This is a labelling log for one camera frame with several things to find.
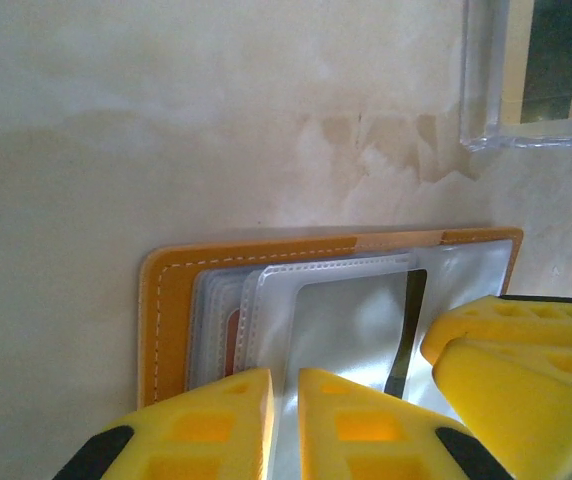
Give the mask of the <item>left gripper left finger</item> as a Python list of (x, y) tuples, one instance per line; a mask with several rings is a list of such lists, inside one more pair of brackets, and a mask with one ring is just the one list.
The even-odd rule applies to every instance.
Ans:
[(237, 373), (134, 411), (90, 437), (59, 479), (264, 479), (271, 373)]

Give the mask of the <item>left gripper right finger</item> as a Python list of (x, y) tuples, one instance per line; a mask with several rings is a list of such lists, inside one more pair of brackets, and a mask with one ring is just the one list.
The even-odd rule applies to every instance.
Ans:
[(321, 369), (298, 379), (303, 479), (509, 479), (461, 423)]

